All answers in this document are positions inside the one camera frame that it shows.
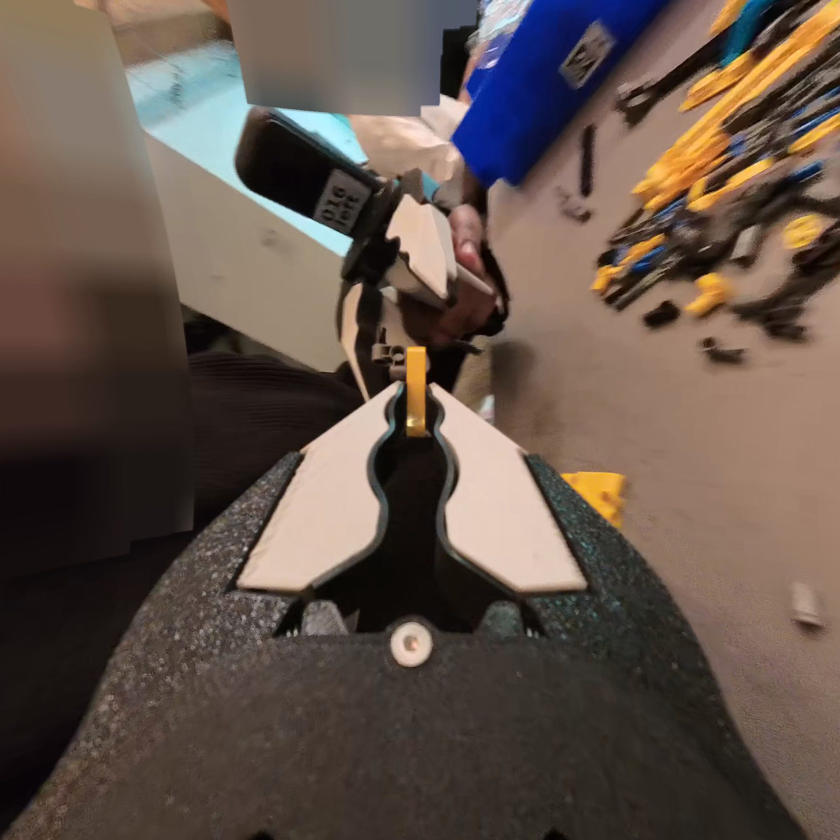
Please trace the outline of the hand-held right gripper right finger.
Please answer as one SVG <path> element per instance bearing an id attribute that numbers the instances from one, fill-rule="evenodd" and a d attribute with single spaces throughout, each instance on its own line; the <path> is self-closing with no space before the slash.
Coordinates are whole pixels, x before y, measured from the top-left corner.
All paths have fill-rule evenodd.
<path id="1" fill-rule="evenodd" d="M 431 385 L 438 431 L 455 459 L 444 532 L 455 553 L 516 595 L 583 592 L 586 579 L 526 453 L 458 399 Z"/>

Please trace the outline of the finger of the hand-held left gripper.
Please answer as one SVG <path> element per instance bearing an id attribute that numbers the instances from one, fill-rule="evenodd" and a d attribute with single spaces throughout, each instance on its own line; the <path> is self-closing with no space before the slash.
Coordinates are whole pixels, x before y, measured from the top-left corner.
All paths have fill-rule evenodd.
<path id="1" fill-rule="evenodd" d="M 446 309 L 455 280 L 455 253 L 445 214 L 404 195 L 385 231 L 385 242 L 397 246 L 386 284 L 430 308 Z"/>
<path id="2" fill-rule="evenodd" d="M 456 262 L 455 312 L 488 314 L 503 312 L 503 297 L 491 280 Z"/>

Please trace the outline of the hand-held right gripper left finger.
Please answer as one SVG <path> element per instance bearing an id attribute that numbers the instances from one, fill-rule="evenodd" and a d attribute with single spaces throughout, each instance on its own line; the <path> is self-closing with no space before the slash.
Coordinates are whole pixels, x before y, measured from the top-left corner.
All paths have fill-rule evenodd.
<path id="1" fill-rule="evenodd" d="M 402 384 L 390 385 L 301 451 L 238 575 L 239 590 L 301 595 L 375 551 L 386 502 L 373 467 L 402 394 Z"/>

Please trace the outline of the yellow toy beam piece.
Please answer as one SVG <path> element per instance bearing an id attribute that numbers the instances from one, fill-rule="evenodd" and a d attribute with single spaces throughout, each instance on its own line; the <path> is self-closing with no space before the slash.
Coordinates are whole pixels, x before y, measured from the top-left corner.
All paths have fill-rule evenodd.
<path id="1" fill-rule="evenodd" d="M 414 345 L 406 350 L 406 436 L 424 438 L 427 435 L 427 351 Z"/>

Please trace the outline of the pile of toy building pieces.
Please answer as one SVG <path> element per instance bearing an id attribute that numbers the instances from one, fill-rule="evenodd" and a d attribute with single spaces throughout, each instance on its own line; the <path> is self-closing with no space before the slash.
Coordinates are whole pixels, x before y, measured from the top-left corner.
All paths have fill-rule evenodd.
<path id="1" fill-rule="evenodd" d="M 728 309 L 769 338 L 805 343 L 803 314 L 838 280 L 838 2 L 726 2 L 697 50 L 659 77 L 616 89 L 629 129 L 693 81 L 679 106 L 711 102 L 633 189 L 590 287 L 623 312 L 660 284 L 689 280 L 647 329 Z"/>

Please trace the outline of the person's left hand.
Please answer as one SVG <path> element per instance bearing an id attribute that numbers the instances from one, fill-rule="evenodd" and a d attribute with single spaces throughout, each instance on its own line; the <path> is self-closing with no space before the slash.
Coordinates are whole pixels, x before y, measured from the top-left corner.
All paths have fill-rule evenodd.
<path id="1" fill-rule="evenodd" d="M 453 347 L 474 336 L 491 337 L 503 328 L 508 319 L 508 299 L 497 275 L 488 269 L 485 257 L 485 229 L 477 210 L 469 205 L 457 206 L 448 215 L 455 260 L 458 267 L 478 278 L 488 291 L 458 280 L 455 302 L 445 309 L 398 293 L 398 306 L 404 328 L 416 344 L 430 350 Z"/>

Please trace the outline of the yellow toy block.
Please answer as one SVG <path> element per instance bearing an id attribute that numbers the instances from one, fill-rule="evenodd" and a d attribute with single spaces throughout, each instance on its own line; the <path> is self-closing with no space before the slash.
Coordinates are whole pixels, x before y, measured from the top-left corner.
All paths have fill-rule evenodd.
<path id="1" fill-rule="evenodd" d="M 607 522 L 616 529 L 623 526 L 627 478 L 603 471 L 563 473 L 561 477 Z"/>

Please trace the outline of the person's dark knit sweater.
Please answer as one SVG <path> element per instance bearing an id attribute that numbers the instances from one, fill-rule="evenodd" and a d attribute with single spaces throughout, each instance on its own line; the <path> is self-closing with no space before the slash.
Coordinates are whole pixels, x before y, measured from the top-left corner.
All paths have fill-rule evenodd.
<path id="1" fill-rule="evenodd" d="M 313 371 L 266 354 L 188 357 L 195 439 L 194 529 L 204 529 L 291 452 L 363 404 L 348 362 Z"/>

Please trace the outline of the white board panel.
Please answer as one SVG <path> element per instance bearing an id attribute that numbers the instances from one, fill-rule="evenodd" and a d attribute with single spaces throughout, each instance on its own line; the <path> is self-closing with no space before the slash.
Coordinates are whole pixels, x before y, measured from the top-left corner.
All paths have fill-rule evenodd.
<path id="1" fill-rule="evenodd" d="M 145 134 L 181 303 L 316 371 L 344 359 L 343 256 Z"/>

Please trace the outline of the blue plastic bin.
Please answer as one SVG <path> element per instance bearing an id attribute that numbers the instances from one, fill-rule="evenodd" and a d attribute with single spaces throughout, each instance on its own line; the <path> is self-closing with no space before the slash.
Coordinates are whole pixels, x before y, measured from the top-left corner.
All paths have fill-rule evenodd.
<path id="1" fill-rule="evenodd" d="M 488 33 L 452 136 L 467 171 L 490 189 L 519 186 L 667 1 L 525 2 L 515 27 Z"/>

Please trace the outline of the grey toy pin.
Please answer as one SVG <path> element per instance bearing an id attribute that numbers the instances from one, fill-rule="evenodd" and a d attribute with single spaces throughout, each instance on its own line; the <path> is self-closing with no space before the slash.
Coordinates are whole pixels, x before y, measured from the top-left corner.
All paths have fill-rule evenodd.
<path id="1" fill-rule="evenodd" d="M 822 599 L 817 589 L 803 581 L 791 584 L 791 618 L 804 632 L 820 633 L 825 627 Z"/>

